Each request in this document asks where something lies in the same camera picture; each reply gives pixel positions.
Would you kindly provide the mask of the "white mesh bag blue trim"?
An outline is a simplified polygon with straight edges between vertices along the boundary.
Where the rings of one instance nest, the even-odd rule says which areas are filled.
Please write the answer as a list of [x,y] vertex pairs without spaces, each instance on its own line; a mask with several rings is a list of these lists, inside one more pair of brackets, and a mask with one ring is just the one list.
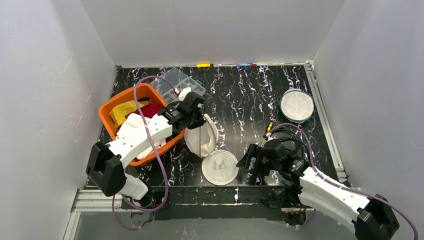
[[297,88],[289,89],[282,95],[279,107],[282,114],[294,123],[304,123],[315,109],[312,96]]

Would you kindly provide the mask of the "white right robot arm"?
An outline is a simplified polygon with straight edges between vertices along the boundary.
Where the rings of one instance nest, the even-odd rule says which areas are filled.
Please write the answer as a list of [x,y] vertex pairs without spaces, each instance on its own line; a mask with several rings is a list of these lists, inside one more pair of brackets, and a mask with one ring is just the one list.
[[352,231],[358,240],[390,240],[400,227],[393,210],[377,194],[374,198],[344,190],[339,182],[315,172],[305,158],[304,145],[288,149],[284,140],[270,139],[262,146],[250,144],[237,167],[268,176],[278,172],[289,184],[284,204],[320,211]]

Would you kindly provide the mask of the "plain white bra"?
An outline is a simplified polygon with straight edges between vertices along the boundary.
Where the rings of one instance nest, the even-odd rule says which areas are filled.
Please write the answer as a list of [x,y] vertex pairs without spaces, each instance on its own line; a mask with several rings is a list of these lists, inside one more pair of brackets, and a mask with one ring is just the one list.
[[123,163],[129,163],[135,158],[145,158],[154,150],[158,152],[158,148],[171,135],[172,126],[165,117],[156,114],[152,118],[142,118],[141,115],[131,113],[110,146],[113,153],[122,156]]

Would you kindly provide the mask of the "white mesh bag beige trim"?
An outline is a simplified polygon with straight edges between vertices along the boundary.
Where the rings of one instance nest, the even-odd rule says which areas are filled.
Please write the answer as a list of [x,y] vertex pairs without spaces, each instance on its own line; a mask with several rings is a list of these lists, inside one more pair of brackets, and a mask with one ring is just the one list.
[[201,127],[185,130],[184,141],[190,152],[201,158],[204,178],[215,186],[228,185],[238,175],[238,160],[231,152],[217,149],[218,128],[208,114],[203,120]]

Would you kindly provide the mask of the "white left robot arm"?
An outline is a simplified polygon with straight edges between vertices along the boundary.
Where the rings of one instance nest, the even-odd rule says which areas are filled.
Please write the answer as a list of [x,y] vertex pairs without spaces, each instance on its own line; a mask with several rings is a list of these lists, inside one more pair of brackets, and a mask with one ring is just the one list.
[[125,168],[146,150],[159,151],[155,144],[179,131],[196,129],[205,124],[202,108],[205,98],[196,92],[180,93],[179,100],[168,104],[146,119],[141,114],[130,114],[128,123],[140,123],[129,135],[107,144],[101,141],[92,148],[86,174],[107,197],[116,194],[141,200],[149,191],[142,180],[125,173]]

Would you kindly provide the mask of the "crimson red bra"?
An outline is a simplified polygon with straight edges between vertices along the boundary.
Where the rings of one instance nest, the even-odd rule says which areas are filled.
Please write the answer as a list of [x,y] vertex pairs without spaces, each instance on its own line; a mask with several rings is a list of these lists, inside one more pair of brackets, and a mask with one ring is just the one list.
[[158,104],[148,104],[140,108],[143,116],[145,118],[151,119],[154,115],[156,115],[161,109],[163,109],[163,106]]

